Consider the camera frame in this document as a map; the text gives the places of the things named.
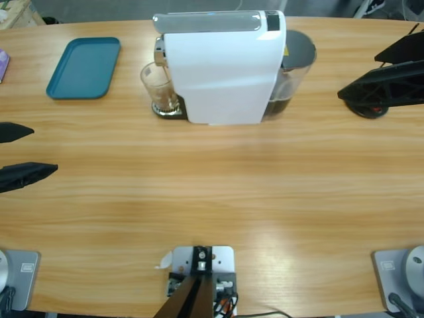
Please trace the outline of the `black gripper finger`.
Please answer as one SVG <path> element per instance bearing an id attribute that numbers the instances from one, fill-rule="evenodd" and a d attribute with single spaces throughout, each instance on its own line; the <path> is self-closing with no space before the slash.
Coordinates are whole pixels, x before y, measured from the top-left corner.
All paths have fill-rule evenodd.
<path id="1" fill-rule="evenodd" d="M 25 162 L 1 168 L 1 193 L 34 184 L 53 174 L 57 164 Z"/>
<path id="2" fill-rule="evenodd" d="M 0 143 L 8 143 L 34 133 L 32 128 L 12 122 L 0 123 Z"/>
<path id="3" fill-rule="evenodd" d="M 406 35 L 375 55 L 374 60 L 385 63 L 416 62 L 423 59 L 423 31 Z"/>
<path id="4" fill-rule="evenodd" d="M 423 103 L 423 61 L 376 68 L 342 88 L 338 98 L 359 107 Z"/>

